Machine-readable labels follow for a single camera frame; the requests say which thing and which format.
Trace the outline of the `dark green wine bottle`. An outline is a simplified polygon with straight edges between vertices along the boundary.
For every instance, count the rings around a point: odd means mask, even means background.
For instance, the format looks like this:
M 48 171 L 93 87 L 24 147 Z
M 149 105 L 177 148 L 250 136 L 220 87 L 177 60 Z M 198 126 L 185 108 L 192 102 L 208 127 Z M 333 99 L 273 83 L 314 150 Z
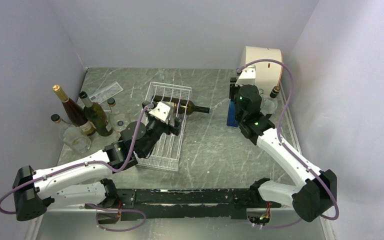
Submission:
M 209 107 L 195 105 L 191 100 L 161 95 L 154 95 L 152 98 L 155 102 L 163 101 L 171 104 L 176 114 L 191 115 L 193 113 L 210 113 Z

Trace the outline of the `clear bottle black gold cap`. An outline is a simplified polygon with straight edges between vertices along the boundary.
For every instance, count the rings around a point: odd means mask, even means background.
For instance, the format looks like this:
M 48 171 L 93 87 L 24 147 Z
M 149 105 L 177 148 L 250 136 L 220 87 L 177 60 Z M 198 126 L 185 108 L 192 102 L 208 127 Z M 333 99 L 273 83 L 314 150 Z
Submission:
M 280 91 L 280 86 L 276 85 L 270 92 L 269 96 L 263 99 L 261 112 L 267 119 L 269 119 L 278 108 L 277 96 L 279 95 Z

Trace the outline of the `clear bottle blue emblem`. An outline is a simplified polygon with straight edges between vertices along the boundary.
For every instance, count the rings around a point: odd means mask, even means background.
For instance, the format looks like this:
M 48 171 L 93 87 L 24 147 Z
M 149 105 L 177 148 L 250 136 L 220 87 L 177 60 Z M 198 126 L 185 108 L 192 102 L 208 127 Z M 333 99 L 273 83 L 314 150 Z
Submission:
M 108 114 L 110 124 L 117 133 L 121 133 L 121 131 L 123 131 L 125 127 L 132 122 L 132 120 L 128 115 L 121 112 L 113 97 L 107 100 L 107 104 L 110 108 L 110 112 Z

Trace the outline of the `green wine bottle white label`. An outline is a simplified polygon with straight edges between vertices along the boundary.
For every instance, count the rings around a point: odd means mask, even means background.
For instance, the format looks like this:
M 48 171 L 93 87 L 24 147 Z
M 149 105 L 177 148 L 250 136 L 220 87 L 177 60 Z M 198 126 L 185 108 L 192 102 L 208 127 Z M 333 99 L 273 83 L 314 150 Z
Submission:
M 113 128 L 103 108 L 97 102 L 93 102 L 85 91 L 81 91 L 78 96 L 84 104 L 85 117 L 92 122 L 97 133 L 102 137 L 110 136 Z

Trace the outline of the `clear bottle cork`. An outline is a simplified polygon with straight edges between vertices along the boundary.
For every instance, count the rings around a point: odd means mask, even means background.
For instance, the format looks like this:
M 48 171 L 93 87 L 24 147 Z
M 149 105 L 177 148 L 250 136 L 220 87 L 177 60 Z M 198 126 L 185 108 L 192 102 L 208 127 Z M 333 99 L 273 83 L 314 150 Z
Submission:
M 78 127 L 64 121 L 58 114 L 50 116 L 51 121 L 58 127 L 58 136 L 69 148 L 78 154 L 87 152 L 92 141 Z

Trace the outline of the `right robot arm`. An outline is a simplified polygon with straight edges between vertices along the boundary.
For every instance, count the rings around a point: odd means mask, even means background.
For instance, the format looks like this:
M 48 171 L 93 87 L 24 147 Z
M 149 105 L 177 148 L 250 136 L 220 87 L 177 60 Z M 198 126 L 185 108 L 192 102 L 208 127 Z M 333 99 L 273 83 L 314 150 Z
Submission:
M 250 202 L 255 207 L 267 202 L 292 207 L 306 222 L 322 217 L 335 206 L 336 174 L 312 164 L 280 134 L 274 123 L 261 113 L 262 97 L 258 88 L 251 84 L 239 85 L 237 78 L 232 77 L 229 98 L 228 124 L 236 124 L 242 135 L 268 153 L 293 181 L 288 185 L 268 178 L 258 180 L 250 187 Z

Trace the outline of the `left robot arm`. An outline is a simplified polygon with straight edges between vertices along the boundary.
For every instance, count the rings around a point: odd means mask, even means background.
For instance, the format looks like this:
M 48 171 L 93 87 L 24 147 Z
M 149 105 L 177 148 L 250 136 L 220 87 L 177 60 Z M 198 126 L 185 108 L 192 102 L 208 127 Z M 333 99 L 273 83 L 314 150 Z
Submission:
M 130 123 L 117 141 L 87 157 L 53 168 L 21 167 L 12 185 L 16 220 L 32 220 L 50 209 L 76 204 L 114 207 L 119 194 L 109 177 L 148 157 L 162 135 L 181 133 L 183 122 L 178 117 L 161 120 L 150 113 L 146 117 L 147 124 Z

